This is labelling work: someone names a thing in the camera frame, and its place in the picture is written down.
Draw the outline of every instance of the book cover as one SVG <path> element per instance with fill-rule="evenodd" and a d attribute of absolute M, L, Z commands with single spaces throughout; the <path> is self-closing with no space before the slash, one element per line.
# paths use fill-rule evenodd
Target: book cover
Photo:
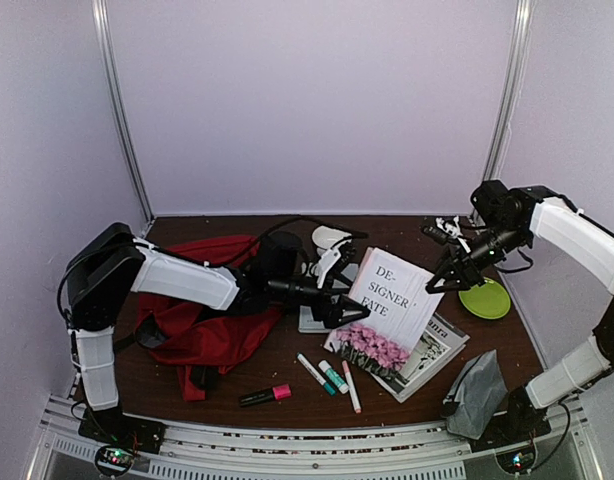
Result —
<path fill-rule="evenodd" d="M 368 249 L 349 297 L 371 313 L 331 332 L 325 348 L 381 378 L 400 377 L 442 299 L 425 291 L 431 277 L 388 252 Z"/>
<path fill-rule="evenodd" d="M 404 402 L 458 355 L 467 340 L 469 335 L 434 314 L 400 375 L 374 378 L 399 402 Z"/>

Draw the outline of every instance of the wooden table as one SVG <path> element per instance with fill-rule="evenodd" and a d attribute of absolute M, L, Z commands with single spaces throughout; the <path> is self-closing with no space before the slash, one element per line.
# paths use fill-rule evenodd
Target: wooden table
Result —
<path fill-rule="evenodd" d="M 148 238 L 163 246 L 233 234 L 258 235 L 287 217 L 189 217 L 162 218 Z M 323 220 L 366 231 L 370 238 L 358 242 L 359 256 L 367 246 L 391 253 L 433 269 L 441 247 L 420 234 L 422 217 L 322 217 Z M 310 246 L 314 225 L 301 222 L 287 227 Z M 137 296 L 128 298 L 119 317 L 117 336 L 131 332 L 136 322 Z M 246 362 L 221 378 L 202 402 L 182 400 L 175 367 L 156 364 L 134 345 L 116 359 L 117 382 L 125 411 L 169 420 L 214 425 L 273 428 L 344 428 L 399 425 L 439 419 L 440 405 L 464 363 L 478 354 L 496 349 L 508 389 L 539 374 L 542 369 L 534 347 L 515 309 L 500 321 L 488 322 L 469 314 L 456 293 L 444 296 L 439 313 L 471 336 L 465 350 L 421 390 L 403 404 L 385 392 L 368 374 L 353 368 L 363 412 L 354 413 L 348 395 L 329 397 L 296 362 L 302 352 L 312 363 L 322 359 L 340 365 L 339 359 L 322 348 L 325 335 L 298 333 L 297 315 L 287 315 L 262 346 Z M 293 396 L 279 403 L 240 408 L 240 395 L 289 383 Z"/>

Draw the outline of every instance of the lavender wall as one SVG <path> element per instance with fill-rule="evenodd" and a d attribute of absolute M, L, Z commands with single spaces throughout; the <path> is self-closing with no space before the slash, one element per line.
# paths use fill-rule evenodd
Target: lavender wall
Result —
<path fill-rule="evenodd" d="M 512 132 L 509 186 L 548 185 L 614 230 L 614 1 L 538 2 Z M 555 247 L 537 242 L 532 256 L 536 266 L 508 280 L 553 365 L 590 334 L 609 295 Z M 614 376 L 584 401 L 614 479 Z"/>
<path fill-rule="evenodd" d="M 516 2 L 109 2 L 157 214 L 468 212 Z"/>
<path fill-rule="evenodd" d="M 21 475 L 50 392 L 72 378 L 55 290 L 114 220 L 143 225 L 91 2 L 0 2 L 0 478 Z"/>

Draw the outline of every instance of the pink marker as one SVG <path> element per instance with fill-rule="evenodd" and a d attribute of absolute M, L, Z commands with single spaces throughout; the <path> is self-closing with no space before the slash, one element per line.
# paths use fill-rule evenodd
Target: pink marker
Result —
<path fill-rule="evenodd" d="M 238 399 L 238 403 L 241 407 L 251 407 L 252 405 L 260 405 L 261 403 L 273 402 L 274 400 L 282 400 L 289 397 L 291 397 L 291 390 L 289 385 L 285 384 L 243 395 Z"/>
<path fill-rule="evenodd" d="M 351 372 L 349 371 L 349 365 L 347 365 L 347 360 L 343 360 L 343 370 L 345 371 L 345 380 L 347 380 L 347 385 L 349 385 L 349 396 L 351 396 L 351 404 L 354 407 L 354 411 L 356 413 L 361 413 L 363 410 L 360 407 L 360 399 L 358 398 L 356 386 L 354 385 L 354 379 L 352 378 Z"/>

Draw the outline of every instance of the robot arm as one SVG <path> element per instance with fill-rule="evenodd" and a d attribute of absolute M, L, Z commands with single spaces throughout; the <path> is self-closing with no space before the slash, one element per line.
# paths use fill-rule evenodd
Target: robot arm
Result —
<path fill-rule="evenodd" d="M 593 334 L 557 365 L 510 394 L 506 435 L 531 431 L 546 408 L 614 369 L 614 237 L 584 217 L 566 198 L 545 187 L 507 190 L 500 181 L 484 182 L 472 195 L 485 226 L 473 240 L 449 245 L 427 291 L 467 290 L 484 282 L 481 270 L 514 249 L 549 241 L 594 274 L 613 296 Z M 433 227 L 423 230 L 438 241 Z"/>
<path fill-rule="evenodd" d="M 315 238 L 322 237 L 316 232 Z M 226 315 L 262 312 L 273 302 L 299 303 L 311 306 L 314 318 L 329 328 L 366 317 L 366 307 L 346 298 L 346 291 L 330 288 L 355 253 L 351 236 L 334 229 L 326 233 L 335 241 L 313 265 L 314 276 L 298 278 L 293 273 L 302 243 L 287 232 L 264 237 L 246 269 L 194 262 L 135 238 L 120 223 L 101 233 L 69 263 L 58 295 L 96 426 L 118 437 L 128 434 L 114 375 L 113 332 L 129 292 L 187 300 Z M 65 282 L 69 312 L 60 305 Z"/>

